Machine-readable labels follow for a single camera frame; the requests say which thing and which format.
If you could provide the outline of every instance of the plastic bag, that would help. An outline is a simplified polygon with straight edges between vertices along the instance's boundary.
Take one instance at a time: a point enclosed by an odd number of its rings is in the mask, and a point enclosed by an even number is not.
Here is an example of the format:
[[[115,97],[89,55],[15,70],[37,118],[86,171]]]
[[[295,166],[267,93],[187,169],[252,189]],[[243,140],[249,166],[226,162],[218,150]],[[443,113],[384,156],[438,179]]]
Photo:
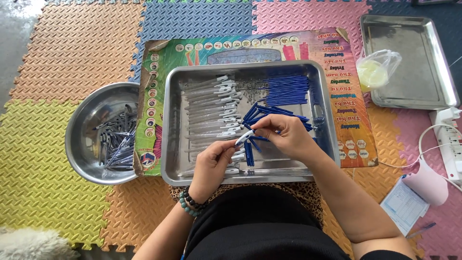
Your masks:
[[[379,50],[356,61],[359,82],[363,92],[388,84],[390,77],[401,63],[401,55],[391,50]]]

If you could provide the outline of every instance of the woman's right hand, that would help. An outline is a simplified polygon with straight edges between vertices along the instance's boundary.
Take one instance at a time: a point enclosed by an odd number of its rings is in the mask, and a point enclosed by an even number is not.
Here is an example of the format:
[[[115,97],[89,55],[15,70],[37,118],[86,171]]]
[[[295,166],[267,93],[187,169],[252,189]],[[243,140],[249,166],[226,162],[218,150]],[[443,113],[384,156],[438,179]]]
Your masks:
[[[301,161],[305,165],[326,155],[306,131],[298,117],[270,114],[251,126],[257,129],[256,135],[270,140],[279,150],[291,159]]]

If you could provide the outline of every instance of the yellow liquid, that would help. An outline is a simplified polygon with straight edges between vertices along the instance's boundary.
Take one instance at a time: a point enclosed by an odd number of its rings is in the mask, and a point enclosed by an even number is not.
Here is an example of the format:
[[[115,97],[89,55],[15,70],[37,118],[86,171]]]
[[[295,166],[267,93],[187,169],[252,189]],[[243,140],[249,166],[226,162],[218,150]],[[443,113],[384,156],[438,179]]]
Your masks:
[[[360,62],[357,70],[362,92],[371,91],[388,83],[387,70],[379,62],[370,60]]]

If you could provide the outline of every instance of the metal tray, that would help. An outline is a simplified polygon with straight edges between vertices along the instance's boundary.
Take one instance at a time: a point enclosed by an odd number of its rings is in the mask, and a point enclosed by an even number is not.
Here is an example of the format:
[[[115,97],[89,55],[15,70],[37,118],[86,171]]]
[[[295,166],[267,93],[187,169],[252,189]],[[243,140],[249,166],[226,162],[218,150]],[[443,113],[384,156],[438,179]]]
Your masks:
[[[389,84],[371,91],[376,105],[428,110],[459,106],[457,90],[431,19],[364,14],[360,21],[366,56],[383,49],[402,56]]]
[[[319,90],[322,97],[320,104],[314,105],[310,95],[307,94],[308,104],[282,108],[309,118],[313,118],[312,111],[315,109],[316,118],[323,116],[324,120],[319,122],[310,121],[314,127],[310,134],[317,138],[320,147],[335,160],[337,165],[340,165],[326,79],[322,67],[316,62],[305,60],[178,67],[169,73],[165,83],[161,173],[168,184],[186,186],[192,180],[192,177],[178,176],[191,165],[188,153],[184,152],[189,147],[188,139],[184,138],[189,134],[186,130],[188,116],[184,110],[188,102],[182,96],[181,87],[186,83],[202,82],[222,75],[227,75],[236,81],[306,75],[310,82],[310,90],[315,88]],[[252,105],[247,103],[247,98],[244,97],[238,105],[238,113],[247,113]],[[257,141],[257,143],[262,152],[258,153],[254,150],[255,166],[248,167],[245,162],[241,163],[240,173],[226,176],[223,184],[313,180],[311,172],[301,162],[290,160],[270,142]]]

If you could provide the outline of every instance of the paper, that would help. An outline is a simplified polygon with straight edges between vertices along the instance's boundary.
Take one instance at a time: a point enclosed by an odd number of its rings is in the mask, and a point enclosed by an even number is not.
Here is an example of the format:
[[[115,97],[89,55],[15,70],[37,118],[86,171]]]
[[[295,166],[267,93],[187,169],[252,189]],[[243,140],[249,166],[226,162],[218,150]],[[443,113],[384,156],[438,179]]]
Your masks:
[[[429,204],[399,179],[380,206],[406,236],[419,217],[423,217]]]
[[[423,160],[417,173],[405,175],[402,181],[432,206],[440,206],[448,198],[448,184]]]

